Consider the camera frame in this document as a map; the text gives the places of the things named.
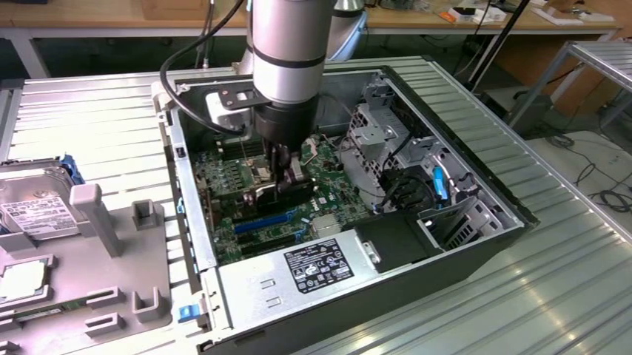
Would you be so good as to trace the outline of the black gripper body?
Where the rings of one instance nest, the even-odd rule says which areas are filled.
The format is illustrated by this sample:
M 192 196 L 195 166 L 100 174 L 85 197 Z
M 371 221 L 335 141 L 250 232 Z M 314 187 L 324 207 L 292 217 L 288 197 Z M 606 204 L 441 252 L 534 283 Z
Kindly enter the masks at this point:
M 318 104 L 314 96 L 299 104 L 271 102 L 256 106 L 254 126 L 263 140 L 296 152 L 312 131 Z

